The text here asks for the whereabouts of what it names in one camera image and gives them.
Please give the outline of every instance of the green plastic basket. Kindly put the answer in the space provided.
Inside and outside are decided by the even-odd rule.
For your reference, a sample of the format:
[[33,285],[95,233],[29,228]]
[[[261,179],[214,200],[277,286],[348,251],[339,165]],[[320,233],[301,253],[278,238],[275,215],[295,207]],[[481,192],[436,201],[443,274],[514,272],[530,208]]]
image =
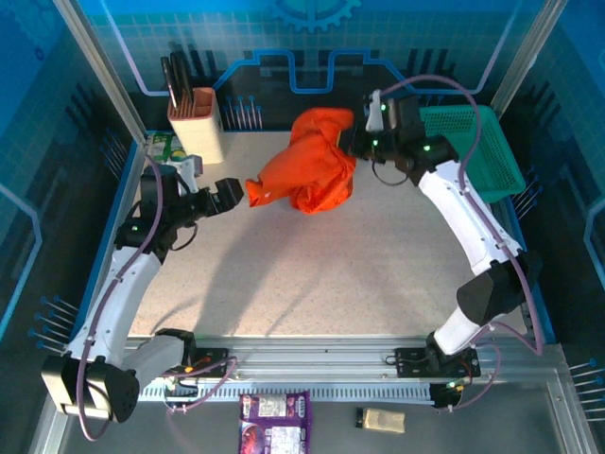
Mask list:
[[[526,184],[493,110],[479,106],[479,112],[481,141],[466,172],[481,198],[486,203],[494,203],[523,192]],[[426,135],[444,135],[460,159],[466,156],[476,134],[471,106],[423,107],[420,115]]]

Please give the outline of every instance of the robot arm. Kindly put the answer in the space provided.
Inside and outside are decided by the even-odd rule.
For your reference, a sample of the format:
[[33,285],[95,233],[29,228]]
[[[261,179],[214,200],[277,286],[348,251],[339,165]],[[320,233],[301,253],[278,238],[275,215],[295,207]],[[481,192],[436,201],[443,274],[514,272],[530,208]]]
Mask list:
[[235,179],[216,182],[216,193],[198,188],[201,173],[198,156],[160,166],[164,195],[162,216],[152,240],[115,285],[100,314],[94,341],[87,358],[84,344],[91,336],[91,322],[116,274],[144,243],[157,210],[157,182],[150,168],[141,177],[140,216],[130,211],[114,241],[110,271],[91,305],[84,325],[61,357],[48,357],[43,365],[43,381],[57,409],[78,414],[77,370],[87,361],[84,407],[88,417],[124,422],[136,405],[139,390],[153,378],[178,365],[191,365],[196,351],[192,333],[161,330],[136,352],[124,357],[126,340],[147,287],[159,272],[182,228],[196,226],[208,218],[233,209],[243,191]]
[[439,209],[475,275],[458,289],[458,307],[454,313],[427,339],[427,357],[437,372],[465,350],[485,325],[512,312],[523,302],[521,284],[503,246],[520,262],[531,286],[537,279],[540,259],[522,251],[471,182],[465,180],[465,191],[470,192],[483,215],[503,238],[503,243],[496,243],[462,192],[458,181],[458,154],[445,137],[426,136],[417,97],[382,100],[380,91],[375,91],[368,114],[365,131],[357,131],[359,137],[351,148],[352,155],[373,159],[379,164],[393,161]]

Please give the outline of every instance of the purple package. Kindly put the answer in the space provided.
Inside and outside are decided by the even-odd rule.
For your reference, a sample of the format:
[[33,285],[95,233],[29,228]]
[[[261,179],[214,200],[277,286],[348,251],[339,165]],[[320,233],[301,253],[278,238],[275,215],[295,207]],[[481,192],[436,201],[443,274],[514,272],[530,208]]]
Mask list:
[[309,392],[240,397],[239,454],[309,454]]

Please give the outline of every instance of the orange cloth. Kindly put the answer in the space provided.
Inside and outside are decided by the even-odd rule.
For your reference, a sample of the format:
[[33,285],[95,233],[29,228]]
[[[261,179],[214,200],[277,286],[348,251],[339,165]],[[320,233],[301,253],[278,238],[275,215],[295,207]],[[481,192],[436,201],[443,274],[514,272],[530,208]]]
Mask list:
[[292,125],[290,145],[261,170],[258,182],[246,181],[250,206],[290,197],[307,215],[331,210],[353,194],[356,159],[337,142],[340,132],[353,125],[346,109],[311,109]]

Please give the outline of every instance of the speckled tabletop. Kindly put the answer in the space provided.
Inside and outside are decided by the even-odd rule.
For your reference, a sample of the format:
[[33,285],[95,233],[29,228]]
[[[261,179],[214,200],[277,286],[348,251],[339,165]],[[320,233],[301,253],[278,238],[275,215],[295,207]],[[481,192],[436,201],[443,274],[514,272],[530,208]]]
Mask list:
[[[227,136],[225,162],[205,167],[200,185],[255,178],[289,133]],[[357,166],[352,197],[331,212],[306,216],[286,200],[249,208],[245,197],[232,212],[201,219],[194,242],[168,256],[132,335],[172,327],[197,335],[425,336],[473,277],[430,200],[411,183],[382,185],[368,163]],[[526,332],[519,310],[507,319]]]

